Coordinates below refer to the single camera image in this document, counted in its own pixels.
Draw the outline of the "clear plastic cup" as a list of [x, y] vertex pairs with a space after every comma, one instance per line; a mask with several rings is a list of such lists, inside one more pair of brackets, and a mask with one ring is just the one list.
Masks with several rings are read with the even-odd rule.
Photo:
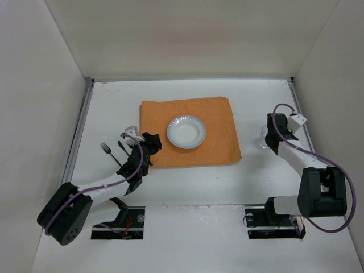
[[268, 127], [267, 125], [264, 125], [260, 131], [260, 136], [259, 136], [259, 139], [258, 139], [258, 145], [261, 147], [261, 148], [267, 148], [268, 145], [266, 143], [266, 136], [268, 134]]

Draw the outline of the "black plastic knife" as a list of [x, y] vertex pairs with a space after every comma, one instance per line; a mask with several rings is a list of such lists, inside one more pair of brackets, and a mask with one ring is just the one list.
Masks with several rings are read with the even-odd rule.
[[126, 155], [129, 156], [128, 151], [125, 149], [124, 145], [122, 144], [122, 142], [120, 140], [118, 141], [118, 145], [126, 153]]

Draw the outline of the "white round plate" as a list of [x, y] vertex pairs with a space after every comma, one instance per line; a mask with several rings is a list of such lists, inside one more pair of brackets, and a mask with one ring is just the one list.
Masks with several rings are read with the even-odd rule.
[[183, 115], [173, 119], [167, 127], [167, 138], [177, 148], [190, 150], [203, 143], [205, 124], [197, 117]]

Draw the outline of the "black plastic fork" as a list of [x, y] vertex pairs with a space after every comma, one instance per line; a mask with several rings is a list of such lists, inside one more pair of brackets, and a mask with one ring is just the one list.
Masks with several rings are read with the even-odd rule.
[[102, 142], [101, 144], [100, 144], [100, 146], [101, 146], [101, 148], [103, 149], [103, 151], [106, 153], [106, 154], [108, 154], [108, 155], [110, 155], [112, 158], [113, 158], [113, 160], [121, 167], [122, 166], [122, 164], [118, 161], [118, 159], [112, 154], [112, 152], [111, 152], [111, 148], [105, 143], [105, 142]]

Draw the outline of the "orange cloth placemat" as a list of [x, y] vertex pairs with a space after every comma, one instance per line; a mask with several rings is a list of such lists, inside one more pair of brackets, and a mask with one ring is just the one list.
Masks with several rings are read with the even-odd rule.
[[142, 101], [140, 129], [158, 134], [155, 168], [214, 166], [241, 160], [233, 111], [226, 97]]

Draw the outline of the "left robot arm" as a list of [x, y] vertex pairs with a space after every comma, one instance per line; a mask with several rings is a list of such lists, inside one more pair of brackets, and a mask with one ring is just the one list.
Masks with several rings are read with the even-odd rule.
[[120, 148], [129, 147], [131, 152], [115, 174], [87, 185], [62, 184], [38, 215], [36, 221], [45, 235], [60, 245], [74, 241], [84, 226], [96, 225], [91, 220], [91, 211], [103, 203], [115, 204], [116, 215], [106, 215], [102, 225], [127, 221], [129, 207], [120, 197], [133, 193], [142, 184], [152, 166], [151, 157], [162, 149], [162, 143], [158, 134], [148, 132], [140, 136], [123, 133], [121, 137], [125, 143], [119, 142]]

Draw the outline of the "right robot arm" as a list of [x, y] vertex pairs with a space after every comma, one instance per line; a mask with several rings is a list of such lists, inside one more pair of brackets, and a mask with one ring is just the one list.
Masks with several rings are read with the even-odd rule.
[[344, 173], [299, 150], [302, 145], [289, 128], [298, 119], [303, 121], [304, 117], [267, 114], [265, 141], [269, 149], [301, 177], [296, 196], [270, 197], [266, 201], [264, 206], [271, 223], [278, 223], [281, 218], [289, 216], [336, 217], [347, 212]]

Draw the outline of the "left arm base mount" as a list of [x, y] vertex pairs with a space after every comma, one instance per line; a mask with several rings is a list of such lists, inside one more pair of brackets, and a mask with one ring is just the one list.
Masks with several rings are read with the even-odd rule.
[[111, 221], [94, 225], [91, 240], [142, 240], [144, 237], [145, 206], [128, 206], [114, 197], [110, 201], [119, 209]]

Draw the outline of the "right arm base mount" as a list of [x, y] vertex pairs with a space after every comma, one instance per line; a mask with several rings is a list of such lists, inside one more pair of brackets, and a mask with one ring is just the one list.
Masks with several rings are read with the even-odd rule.
[[272, 197], [264, 204], [245, 206], [243, 224], [249, 239], [303, 239], [306, 235], [303, 219], [277, 214]]

